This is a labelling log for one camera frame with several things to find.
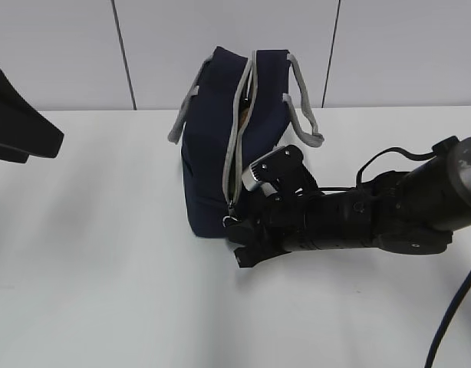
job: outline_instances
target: black cable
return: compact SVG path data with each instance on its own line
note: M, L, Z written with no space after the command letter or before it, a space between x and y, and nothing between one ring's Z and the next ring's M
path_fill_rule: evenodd
M336 40L336 30L338 29L340 8L341 0L338 0L338 8L336 9L336 19L334 20L333 38L331 39L331 50L329 51L328 70L326 71L326 81L324 83L324 92L322 93L321 108L324 108L324 102L326 102L326 93L328 92L329 71L331 70L331 62L333 61L334 41Z
M435 359L436 352L438 351L438 347L440 342L445 335L447 328L449 327L450 321L452 320L454 314L459 308L460 304L463 302L464 297L466 296L467 292L471 288L471 271L468 273L466 280L464 280L463 284L460 285L459 290L456 292L456 295L453 297L452 301L450 302L449 307L447 308L445 314L443 315L442 322L440 323L438 330L435 333L435 337L433 338L432 344L430 346L430 350L428 351L427 362L425 363L425 368L431 368L433 365L433 360Z
M118 41L120 42L121 57L123 58L123 65L125 67L125 73L127 74L128 89L130 91L131 103L133 109L137 109L137 102L135 101L135 94L133 93L133 85L131 83L130 69L128 67L127 54L125 52L125 45L123 43L123 36L121 35L120 20L118 19L118 11L116 10L116 3L111 0L111 6L113 7L114 23L116 24L116 31L118 33Z
M346 192L347 190L350 190L353 188L347 188L344 186L325 186L319 188L322 192Z
M407 159L410 159L412 161L427 161L428 159L432 159L433 157L435 157L435 153L433 153L433 152L425 153L423 155L415 155L414 153L408 152L405 149L400 148L400 147L391 147L391 148L385 149L384 151L378 153L377 155L375 155L374 157L369 159L368 162L365 165L363 165L360 170L358 170L358 172L357 172L357 188L360 188L361 185L362 185L361 180L362 180L362 176L363 176L363 173L364 173L365 169L373 161L375 161L379 156L382 156L385 153L389 153L389 152L400 153L401 155L403 155L404 157L406 157Z

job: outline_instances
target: gray trim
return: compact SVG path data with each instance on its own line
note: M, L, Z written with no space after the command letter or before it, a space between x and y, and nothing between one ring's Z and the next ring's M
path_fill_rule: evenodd
M232 104L232 131L230 132L229 144L227 145L227 152L226 152L226 161L223 166L223 174L222 174L222 191L223 191L224 197L226 197L226 201L229 206L234 205L234 202L233 202L234 198L230 198L229 181L230 181L230 169L232 167L232 159L234 157L234 152L235 152L236 144L237 144L237 133L239 130L239 102L241 100L242 90L244 90L244 85L245 85L245 82L247 81L251 68L252 68L252 62L251 60L247 60L244 71L242 72L241 79L239 81L237 89L235 90L234 102Z

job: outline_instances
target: black object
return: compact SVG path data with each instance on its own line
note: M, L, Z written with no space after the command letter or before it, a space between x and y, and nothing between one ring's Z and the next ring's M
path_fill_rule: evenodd
M283 152L295 155L295 150L289 146L257 161L256 169L267 168L258 178L277 192L268 197L261 188L250 192L248 217L228 226L229 240L244 245L235 250L242 268L300 250L380 248L431 255L446 250L454 231L471 225L471 137L462 142L450 137L425 155L386 149L359 170L355 188L327 195L302 164L301 153L288 166ZM429 161L412 172L385 172L362 183L365 168L389 152Z
M456 292L456 295L453 297L450 302L449 307L447 308L445 314L443 315L442 322L440 323L438 330L435 333L430 349L428 350L427 361L425 362L425 368L431 368L433 361L435 360L436 352L440 346L440 342L445 335L447 328L452 320L454 314L457 312L460 304L463 302L464 297L471 288L471 271L468 273L466 280L459 287L459 290Z
M64 134L31 107L0 69L0 159L25 163L29 155L54 158Z

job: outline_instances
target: bag handle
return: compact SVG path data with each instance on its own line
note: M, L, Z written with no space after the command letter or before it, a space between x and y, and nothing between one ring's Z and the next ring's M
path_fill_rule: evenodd
M204 60L202 66L199 68L198 73L196 74L195 80L189 88L188 94L184 97L183 102L181 103L181 108L177 114L176 121L173 124L173 128L169 132L167 139L177 144L180 141L181 134L183 134L184 123L186 122L186 114L189 110L189 103L191 102L191 97L196 96L199 91L198 79L201 75L203 68L212 60L213 54L211 54L207 59Z
M283 102L288 105L288 110L290 112L291 125L294 128L295 134L303 143L307 144L310 147L320 147L324 142L324 137L322 134L319 133L318 122L316 121L314 113L312 112L311 102L309 100L309 95L307 92L307 87L305 86L304 78L302 77L302 72L300 70L300 67L298 66L297 59L293 54L288 54L287 60L290 61L291 69L294 72L298 89L300 90L302 113L311 124L312 133L306 133L302 129L301 124L298 121L297 112L295 111L295 106L291 101L290 95L283 94Z

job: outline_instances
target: cable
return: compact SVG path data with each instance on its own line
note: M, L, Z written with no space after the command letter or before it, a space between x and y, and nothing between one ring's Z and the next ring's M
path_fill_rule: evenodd
M430 350L428 351L427 362L425 363L425 368L431 368L433 361L435 360L436 352L440 342L442 342L443 336L445 335L447 328L449 327L450 321L452 320L454 314L459 308L460 304L463 302L464 297L471 288L471 271L468 273L466 280L463 284L460 285L459 290L456 292L456 295L453 297L450 302L449 307L447 308L445 314L443 315L442 322L440 323L438 330L435 333Z
M404 148L400 148L400 147L391 147L391 148L385 149L384 151L378 153L377 155L375 155L374 157L369 159L368 162L365 165L363 165L360 170L358 170L358 172L357 172L357 188L362 187L361 180L362 180L362 175L363 175L365 169L373 161L375 161L379 156L382 156L385 153L389 153L389 152L400 153L401 155L403 155L404 157L406 157L407 159L410 159L412 161L427 161L428 159L432 159L433 157L436 156L436 154L433 153L433 152L425 153L423 155L415 155L414 153L408 152Z
M331 70L331 62L333 61L334 41L336 40L336 30L338 29L340 8L341 0L338 0L338 8L336 9L336 19L334 20L333 38L331 39L331 50L329 51L328 69L326 70L326 81L324 83L324 92L322 93L321 108L324 108L324 103L326 102L326 93L328 92L329 71Z
M344 186L325 186L322 188L319 188L322 192L346 192L347 190L350 190L353 188L347 188Z

